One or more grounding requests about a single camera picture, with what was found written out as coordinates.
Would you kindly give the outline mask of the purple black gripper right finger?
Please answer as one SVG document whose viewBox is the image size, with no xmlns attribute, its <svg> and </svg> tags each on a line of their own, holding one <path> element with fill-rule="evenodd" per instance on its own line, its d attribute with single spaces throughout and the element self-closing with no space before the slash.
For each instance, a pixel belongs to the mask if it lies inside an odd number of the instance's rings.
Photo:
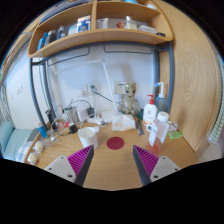
<svg viewBox="0 0 224 224">
<path fill-rule="evenodd" d="M 167 156 L 158 157 L 136 145 L 133 146 L 133 158 L 143 185 L 148 185 L 180 170 Z"/>
</svg>

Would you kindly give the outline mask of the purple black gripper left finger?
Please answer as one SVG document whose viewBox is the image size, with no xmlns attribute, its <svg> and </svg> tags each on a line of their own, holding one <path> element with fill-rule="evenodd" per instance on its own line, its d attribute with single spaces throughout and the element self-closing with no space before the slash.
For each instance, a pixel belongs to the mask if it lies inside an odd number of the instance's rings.
<svg viewBox="0 0 224 224">
<path fill-rule="evenodd" d="M 85 182 L 93 156 L 94 146 L 90 145 L 68 157 L 59 156 L 45 168 L 45 171 L 66 179 L 78 186 L 82 186 Z"/>
</svg>

